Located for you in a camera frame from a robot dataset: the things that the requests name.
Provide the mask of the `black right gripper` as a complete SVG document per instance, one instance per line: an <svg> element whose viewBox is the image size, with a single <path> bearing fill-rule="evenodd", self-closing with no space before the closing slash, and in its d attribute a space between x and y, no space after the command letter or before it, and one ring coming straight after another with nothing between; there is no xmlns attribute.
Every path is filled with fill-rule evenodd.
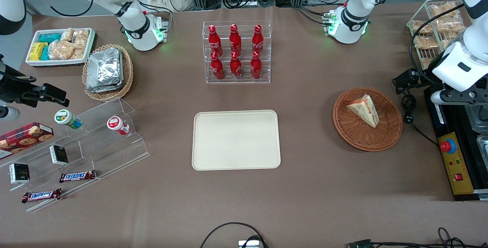
<svg viewBox="0 0 488 248"><path fill-rule="evenodd" d="M18 70L8 66L2 60L4 56L0 55L0 99L7 103L24 104L31 107L37 107L38 102L35 99L23 99L24 94L29 94L36 88L33 85L37 79L33 76L26 76ZM67 99L67 92L60 90L54 85L44 83L37 88L40 95L45 96L45 101L53 102L61 106L69 106L70 100Z"/></svg>

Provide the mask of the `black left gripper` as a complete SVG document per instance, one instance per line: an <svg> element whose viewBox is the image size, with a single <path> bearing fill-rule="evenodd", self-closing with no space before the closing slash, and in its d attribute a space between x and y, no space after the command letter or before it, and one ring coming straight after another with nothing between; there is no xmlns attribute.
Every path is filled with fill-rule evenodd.
<svg viewBox="0 0 488 248"><path fill-rule="evenodd" d="M408 90L423 88L429 85L430 81L422 76L422 71L408 69L393 79L393 86L396 94L406 93ZM474 85L465 91L457 91L447 84L430 85L424 91L425 98L437 105L477 105L487 106L488 87L487 77L483 76Z"/></svg>

